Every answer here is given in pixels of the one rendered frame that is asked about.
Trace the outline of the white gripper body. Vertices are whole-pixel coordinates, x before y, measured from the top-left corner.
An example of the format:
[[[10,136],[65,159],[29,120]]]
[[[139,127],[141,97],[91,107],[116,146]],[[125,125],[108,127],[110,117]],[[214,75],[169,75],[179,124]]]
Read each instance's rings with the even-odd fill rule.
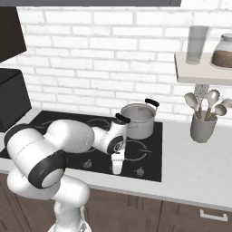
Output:
[[[120,175],[122,164],[123,164],[123,158],[121,154],[114,153],[111,155],[111,162],[112,162],[112,173],[114,175]]]

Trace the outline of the black hob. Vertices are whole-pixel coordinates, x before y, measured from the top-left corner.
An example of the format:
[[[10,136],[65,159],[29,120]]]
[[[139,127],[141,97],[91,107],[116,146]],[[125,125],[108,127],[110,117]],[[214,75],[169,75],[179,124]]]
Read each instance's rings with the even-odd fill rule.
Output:
[[[99,127],[108,130],[111,125],[111,117],[93,116],[86,114],[73,114],[56,111],[41,111],[29,124],[42,134],[45,134],[48,126],[56,120],[66,119],[83,122],[91,127]],[[90,172],[112,175],[111,157],[94,148],[86,153],[67,154],[67,167]],[[85,169],[83,163],[92,161],[92,167]],[[137,177],[135,171],[143,168],[144,175]],[[144,179],[161,182],[162,168],[162,123],[155,122],[153,133],[145,140],[126,139],[125,160],[123,161],[120,176],[133,179]]]

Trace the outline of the brown cupboard door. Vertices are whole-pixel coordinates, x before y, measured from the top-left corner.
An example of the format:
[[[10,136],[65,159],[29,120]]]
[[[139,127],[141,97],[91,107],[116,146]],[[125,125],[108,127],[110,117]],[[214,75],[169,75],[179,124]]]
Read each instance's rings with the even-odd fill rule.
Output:
[[[92,232],[157,232],[162,201],[91,190],[85,218]]]
[[[0,174],[0,232],[47,232],[55,222],[54,202],[19,197],[6,178]]]

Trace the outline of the brown drawer front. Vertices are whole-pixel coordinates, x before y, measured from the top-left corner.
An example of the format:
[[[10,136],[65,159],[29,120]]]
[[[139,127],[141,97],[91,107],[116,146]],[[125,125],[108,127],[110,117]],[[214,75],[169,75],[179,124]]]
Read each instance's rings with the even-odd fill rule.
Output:
[[[228,222],[202,218],[200,209],[215,216],[226,213]],[[164,201],[158,232],[232,232],[232,212]]]

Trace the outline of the grey utensil pot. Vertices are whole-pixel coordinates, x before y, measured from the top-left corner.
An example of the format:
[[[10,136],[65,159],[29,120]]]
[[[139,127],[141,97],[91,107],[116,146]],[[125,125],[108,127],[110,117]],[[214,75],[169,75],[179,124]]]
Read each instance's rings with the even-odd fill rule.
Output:
[[[190,137],[198,143],[206,143],[210,139],[218,121],[218,117],[213,114],[210,114],[209,120],[205,121],[206,113],[206,111],[201,112],[201,119],[196,114],[192,116]]]

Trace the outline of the pale wooden spoon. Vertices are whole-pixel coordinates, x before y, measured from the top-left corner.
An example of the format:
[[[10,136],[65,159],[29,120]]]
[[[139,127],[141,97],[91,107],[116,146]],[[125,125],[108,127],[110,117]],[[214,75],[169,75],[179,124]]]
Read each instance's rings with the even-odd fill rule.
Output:
[[[186,93],[184,95],[187,105],[194,110],[196,116],[198,116],[198,101],[193,92]]]
[[[223,104],[218,104],[210,118],[215,119],[216,116],[224,116],[227,113],[227,108]]]

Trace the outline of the speckled grey spatula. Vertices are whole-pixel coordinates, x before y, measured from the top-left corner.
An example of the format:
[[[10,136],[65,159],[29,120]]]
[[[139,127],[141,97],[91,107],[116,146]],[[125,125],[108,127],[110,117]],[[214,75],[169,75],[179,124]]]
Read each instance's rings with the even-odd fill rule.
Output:
[[[204,99],[207,98],[208,94],[208,84],[196,84],[194,94],[198,101],[198,118],[201,119],[201,112],[202,112],[202,102]]]

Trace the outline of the pale slotted spoon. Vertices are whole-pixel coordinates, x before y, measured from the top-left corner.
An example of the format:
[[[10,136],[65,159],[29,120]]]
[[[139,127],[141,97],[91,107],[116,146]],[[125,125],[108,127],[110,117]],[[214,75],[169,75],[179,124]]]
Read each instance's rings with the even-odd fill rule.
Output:
[[[218,101],[219,99],[219,96],[220,96],[220,92],[216,89],[214,90],[210,90],[208,92],[208,95],[207,95],[207,100],[208,100],[208,110],[207,110],[207,114],[205,116],[205,120],[208,119],[208,116],[210,114],[210,111],[211,111],[211,108],[212,106]]]

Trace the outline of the black countertop appliance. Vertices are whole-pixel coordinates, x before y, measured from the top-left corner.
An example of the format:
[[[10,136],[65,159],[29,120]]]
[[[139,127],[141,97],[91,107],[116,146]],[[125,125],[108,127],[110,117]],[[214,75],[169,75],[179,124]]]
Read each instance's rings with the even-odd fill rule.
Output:
[[[23,73],[0,68],[0,132],[6,132],[31,109]]]

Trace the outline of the clear drinking glass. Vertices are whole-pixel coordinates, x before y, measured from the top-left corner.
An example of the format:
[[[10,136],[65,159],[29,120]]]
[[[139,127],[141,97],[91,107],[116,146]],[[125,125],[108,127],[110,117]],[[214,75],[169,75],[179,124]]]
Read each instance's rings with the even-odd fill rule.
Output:
[[[209,27],[205,25],[192,25],[188,31],[188,48],[186,63],[199,64],[205,42],[208,37]]]

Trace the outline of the glass jar with brown contents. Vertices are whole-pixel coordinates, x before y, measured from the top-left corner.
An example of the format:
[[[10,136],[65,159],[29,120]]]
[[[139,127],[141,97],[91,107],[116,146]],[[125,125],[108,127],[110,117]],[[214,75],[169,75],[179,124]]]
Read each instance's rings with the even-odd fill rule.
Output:
[[[232,69],[232,34],[222,34],[211,58],[214,66]]]

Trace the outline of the grey range hood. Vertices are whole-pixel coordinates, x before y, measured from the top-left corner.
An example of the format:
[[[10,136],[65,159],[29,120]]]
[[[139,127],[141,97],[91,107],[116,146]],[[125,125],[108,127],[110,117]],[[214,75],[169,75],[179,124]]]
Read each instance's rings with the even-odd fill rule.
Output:
[[[167,6],[180,7],[182,0],[0,0],[0,6]]]

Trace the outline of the white wall shelf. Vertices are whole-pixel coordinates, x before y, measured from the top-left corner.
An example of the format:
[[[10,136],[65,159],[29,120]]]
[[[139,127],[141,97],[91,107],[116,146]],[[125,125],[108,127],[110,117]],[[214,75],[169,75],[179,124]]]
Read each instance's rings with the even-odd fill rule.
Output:
[[[175,53],[174,61],[178,82],[232,86],[232,69],[213,66],[210,53],[203,53],[199,64],[186,63],[183,52]]]

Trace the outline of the dark wall cupboard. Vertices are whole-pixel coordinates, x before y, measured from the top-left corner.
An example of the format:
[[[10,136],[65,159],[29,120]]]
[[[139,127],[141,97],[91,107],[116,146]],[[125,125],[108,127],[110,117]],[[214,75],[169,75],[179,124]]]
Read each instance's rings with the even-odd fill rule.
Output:
[[[15,6],[0,6],[0,63],[26,51]]]

